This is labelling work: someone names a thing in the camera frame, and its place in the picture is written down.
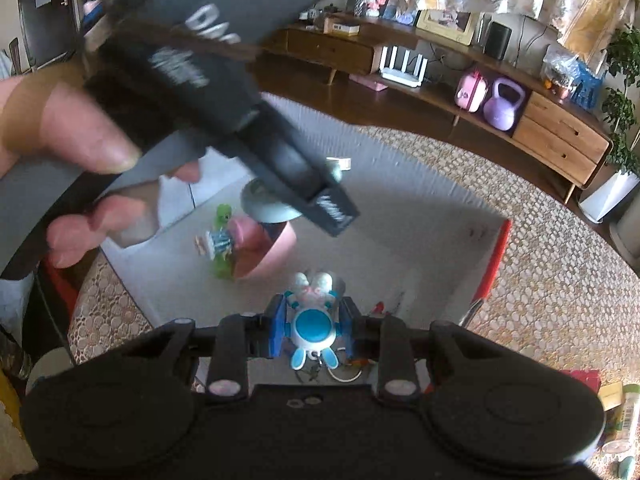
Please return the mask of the person's left hand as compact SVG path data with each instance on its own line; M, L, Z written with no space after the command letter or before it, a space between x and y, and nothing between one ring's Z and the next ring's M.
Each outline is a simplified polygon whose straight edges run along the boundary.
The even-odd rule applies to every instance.
M1 128L1 173L22 156L56 155L95 174L121 174L140 158L140 150L84 90L55 82L40 118L17 131ZM47 229L48 260L58 269L78 263L107 235L134 226L149 212L143 200L108 196L85 214L55 219Z

